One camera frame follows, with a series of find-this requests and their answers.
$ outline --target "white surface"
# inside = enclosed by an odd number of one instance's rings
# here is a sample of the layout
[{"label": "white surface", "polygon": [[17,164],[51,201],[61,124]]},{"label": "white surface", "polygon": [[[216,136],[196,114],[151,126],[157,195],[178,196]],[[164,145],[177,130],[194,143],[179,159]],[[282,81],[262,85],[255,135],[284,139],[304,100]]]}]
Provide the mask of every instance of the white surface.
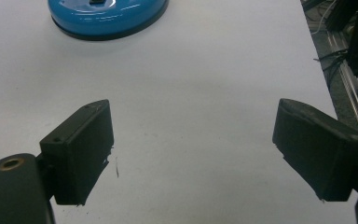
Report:
[{"label": "white surface", "polygon": [[0,159],[109,99],[111,163],[58,223],[355,223],[355,195],[323,204],[271,143],[280,98],[334,116],[316,56],[298,0],[171,0],[107,42],[62,34],[45,1],[0,1]]}]

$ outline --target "screw hole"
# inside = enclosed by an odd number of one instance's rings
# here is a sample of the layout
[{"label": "screw hole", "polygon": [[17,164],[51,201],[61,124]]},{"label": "screw hole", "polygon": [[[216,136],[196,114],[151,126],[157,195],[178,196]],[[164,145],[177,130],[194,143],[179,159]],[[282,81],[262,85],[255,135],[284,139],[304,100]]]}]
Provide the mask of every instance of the screw hole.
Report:
[{"label": "screw hole", "polygon": [[13,170],[24,163],[23,158],[13,158],[7,161],[4,161],[0,164],[0,171],[9,171]]}]

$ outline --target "black rim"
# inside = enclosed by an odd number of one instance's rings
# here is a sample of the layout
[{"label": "black rim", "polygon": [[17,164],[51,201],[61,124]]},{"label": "black rim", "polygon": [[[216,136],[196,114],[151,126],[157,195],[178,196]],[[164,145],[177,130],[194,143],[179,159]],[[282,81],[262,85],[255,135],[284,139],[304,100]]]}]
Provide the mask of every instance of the black rim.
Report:
[{"label": "black rim", "polygon": [[69,35],[73,38],[76,39],[81,39],[81,40],[88,40],[88,41],[104,41],[104,40],[112,40],[112,39],[119,39],[128,35],[133,35],[135,33],[138,33],[140,31],[142,31],[143,29],[147,28],[148,26],[150,26],[151,24],[153,24],[155,21],[157,21],[162,14],[164,14],[165,10],[168,7],[168,2],[169,0],[166,0],[164,2],[164,5],[162,6],[162,8],[159,10],[158,13],[156,13],[156,15],[154,15],[153,17],[151,17],[149,20],[133,27],[130,28],[129,30],[126,31],[122,31],[122,32],[118,32],[118,33],[114,33],[114,34],[110,34],[110,35],[80,35],[80,34],[75,34],[72,32],[69,32],[65,29],[63,29],[53,18],[54,23],[60,28],[60,30],[65,33],[66,35]]}]

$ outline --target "blue round object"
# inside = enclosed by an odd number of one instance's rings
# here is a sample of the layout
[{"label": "blue round object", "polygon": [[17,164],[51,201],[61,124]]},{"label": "blue round object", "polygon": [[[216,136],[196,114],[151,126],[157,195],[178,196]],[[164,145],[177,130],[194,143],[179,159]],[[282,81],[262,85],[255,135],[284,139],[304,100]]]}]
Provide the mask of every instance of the blue round object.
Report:
[{"label": "blue round object", "polygon": [[54,22],[68,35],[88,40],[120,38],[158,20],[168,0],[48,0]]}]

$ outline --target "blue disc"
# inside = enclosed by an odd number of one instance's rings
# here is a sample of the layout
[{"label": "blue disc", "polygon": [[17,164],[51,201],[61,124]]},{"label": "blue disc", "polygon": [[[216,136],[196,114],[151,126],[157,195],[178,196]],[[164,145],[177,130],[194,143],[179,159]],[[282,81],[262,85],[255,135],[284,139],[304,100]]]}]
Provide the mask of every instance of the blue disc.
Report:
[{"label": "blue disc", "polygon": [[48,0],[54,22],[68,35],[88,40],[121,38],[158,20],[168,0]]}]

